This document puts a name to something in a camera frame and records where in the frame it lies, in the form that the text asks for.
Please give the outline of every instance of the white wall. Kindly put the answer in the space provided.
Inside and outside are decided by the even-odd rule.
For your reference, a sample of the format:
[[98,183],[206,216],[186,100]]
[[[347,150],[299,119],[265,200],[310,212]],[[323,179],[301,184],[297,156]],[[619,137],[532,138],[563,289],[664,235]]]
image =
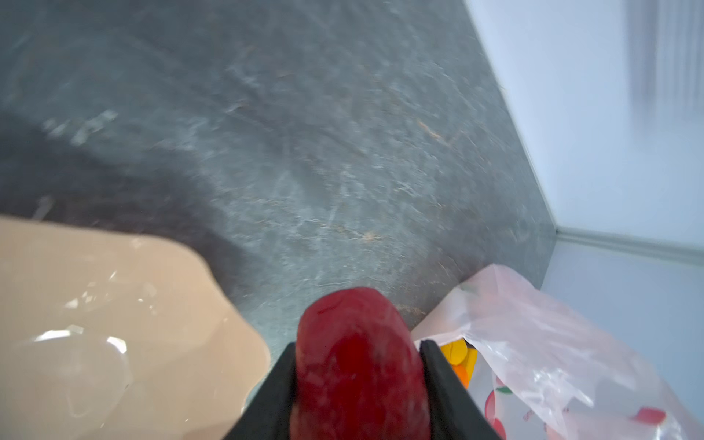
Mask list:
[[704,268],[558,241],[541,290],[642,354],[704,422]]
[[467,0],[558,227],[704,247],[704,117],[631,124],[619,0]]

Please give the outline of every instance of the pink plastic bag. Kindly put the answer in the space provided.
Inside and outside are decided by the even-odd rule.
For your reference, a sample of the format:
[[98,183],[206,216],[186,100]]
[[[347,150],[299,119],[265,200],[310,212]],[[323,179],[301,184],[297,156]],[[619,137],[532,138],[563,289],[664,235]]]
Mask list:
[[[478,362],[470,391],[488,384],[492,398],[473,398],[490,422],[501,414],[509,440],[704,439],[648,362],[510,268],[491,265],[452,289],[411,335],[477,348],[489,373]],[[532,417],[539,434],[518,422]]]

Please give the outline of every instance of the beige plate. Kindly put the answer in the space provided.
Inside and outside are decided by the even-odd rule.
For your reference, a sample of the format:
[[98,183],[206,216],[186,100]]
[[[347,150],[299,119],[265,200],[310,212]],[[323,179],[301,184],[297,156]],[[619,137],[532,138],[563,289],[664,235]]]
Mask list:
[[220,440],[269,367],[166,239],[0,216],[0,295],[3,438]]

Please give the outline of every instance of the marbled gray surface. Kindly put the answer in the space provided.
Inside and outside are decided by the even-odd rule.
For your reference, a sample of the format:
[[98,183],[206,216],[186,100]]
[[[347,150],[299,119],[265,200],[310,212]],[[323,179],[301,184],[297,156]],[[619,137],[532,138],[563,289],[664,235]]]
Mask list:
[[413,326],[554,227],[460,0],[8,0],[0,211],[201,253],[274,358],[321,295]]

